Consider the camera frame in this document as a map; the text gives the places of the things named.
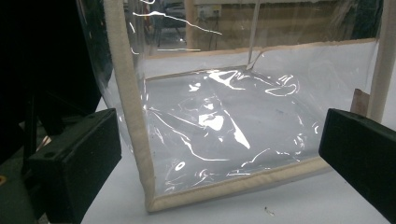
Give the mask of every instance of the plastic wrinkle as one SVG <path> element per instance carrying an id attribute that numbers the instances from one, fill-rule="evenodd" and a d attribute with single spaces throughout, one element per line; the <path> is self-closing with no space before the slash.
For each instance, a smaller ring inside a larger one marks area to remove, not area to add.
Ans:
<path id="1" fill-rule="evenodd" d="M 157 192 L 317 156 L 323 121 L 305 107 L 299 83 L 296 76 L 273 79 L 241 67 L 148 81 L 145 108 Z"/>

